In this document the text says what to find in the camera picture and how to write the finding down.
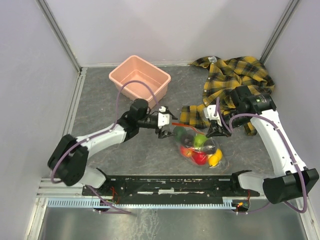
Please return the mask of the clear zip top bag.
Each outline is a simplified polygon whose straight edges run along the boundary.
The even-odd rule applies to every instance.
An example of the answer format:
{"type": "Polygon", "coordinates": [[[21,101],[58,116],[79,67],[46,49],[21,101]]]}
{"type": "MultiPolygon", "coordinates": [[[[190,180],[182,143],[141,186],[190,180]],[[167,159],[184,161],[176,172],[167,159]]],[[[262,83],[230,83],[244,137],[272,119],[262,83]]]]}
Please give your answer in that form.
{"type": "MultiPolygon", "coordinates": [[[[202,146],[202,147],[194,147],[194,137],[195,137],[197,134],[202,134],[202,135],[205,135],[205,136],[206,136],[206,134],[205,134],[204,132],[198,130],[197,128],[195,128],[195,127],[193,127],[193,126],[189,126],[189,125],[185,125],[185,124],[181,124],[181,123],[176,123],[176,122],[174,122],[172,125],[173,125],[172,131],[174,130],[174,128],[175,128],[176,126],[182,126],[182,127],[184,127],[184,128],[186,129],[186,133],[185,133],[184,135],[182,135],[182,137],[180,138],[179,141],[176,141],[175,138],[174,138],[174,136],[173,136],[174,141],[175,141],[175,143],[176,143],[176,145],[177,145],[177,148],[178,148],[178,150],[179,150],[179,153],[180,153],[180,146],[184,146],[184,147],[186,147],[186,148],[192,149],[193,153],[194,153],[194,152],[203,152],[203,150],[202,150],[203,146],[202,146]]],[[[209,144],[209,143],[214,143],[214,144],[216,145],[217,149],[220,149],[220,150],[222,151],[219,143],[218,143],[214,138],[212,138],[212,137],[210,137],[210,138],[207,137],[207,141],[206,141],[204,144],[209,144]]],[[[215,166],[215,167],[210,167],[210,165],[208,164],[208,160],[207,160],[207,164],[205,164],[205,165],[197,165],[197,164],[193,161],[192,157],[189,157],[189,158],[184,157],[184,158],[185,158],[186,160],[188,160],[190,163],[192,163],[192,164],[194,164],[194,165],[196,165],[196,166],[206,167],[206,168],[210,168],[210,169],[218,169],[218,168],[222,168],[222,169],[223,169],[223,168],[225,168],[225,167],[227,166],[227,161],[225,160],[224,155],[223,155],[223,158],[221,159],[221,161],[220,161],[220,162],[218,163],[218,165],[215,166]]]]}

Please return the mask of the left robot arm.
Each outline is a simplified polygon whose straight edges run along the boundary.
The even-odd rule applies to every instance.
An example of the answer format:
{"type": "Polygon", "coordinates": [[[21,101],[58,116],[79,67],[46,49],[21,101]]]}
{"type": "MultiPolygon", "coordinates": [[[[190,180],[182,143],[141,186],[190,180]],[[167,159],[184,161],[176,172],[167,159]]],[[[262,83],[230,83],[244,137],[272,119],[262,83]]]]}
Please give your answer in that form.
{"type": "Polygon", "coordinates": [[[170,127],[176,117],[169,108],[159,107],[156,115],[149,113],[148,109],[147,101],[138,98],[112,125],[88,135],[64,135],[47,162],[52,171],[51,176],[58,177],[58,182],[66,186],[80,183],[92,187],[99,195],[106,195],[111,189],[111,183],[101,170],[87,166],[90,157],[132,139],[141,128],[153,129],[159,139],[174,135],[170,127]]]}

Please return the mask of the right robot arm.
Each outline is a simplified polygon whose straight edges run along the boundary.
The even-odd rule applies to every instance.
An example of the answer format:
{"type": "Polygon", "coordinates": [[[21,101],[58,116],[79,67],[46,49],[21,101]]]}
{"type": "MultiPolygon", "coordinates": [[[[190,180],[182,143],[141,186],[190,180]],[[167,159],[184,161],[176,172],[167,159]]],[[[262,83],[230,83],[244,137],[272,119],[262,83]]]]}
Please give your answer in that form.
{"type": "Polygon", "coordinates": [[[273,167],[269,176],[250,170],[234,173],[235,180],[229,183],[231,193],[240,196],[253,190],[265,195],[272,204],[297,198],[306,200],[320,176],[315,168],[309,169],[295,151],[271,95],[254,95],[243,85],[233,89],[230,96],[235,108],[229,114],[222,115],[218,103],[204,108],[204,115],[210,123],[206,136],[229,137],[233,129],[250,123],[262,139],[273,167]]]}

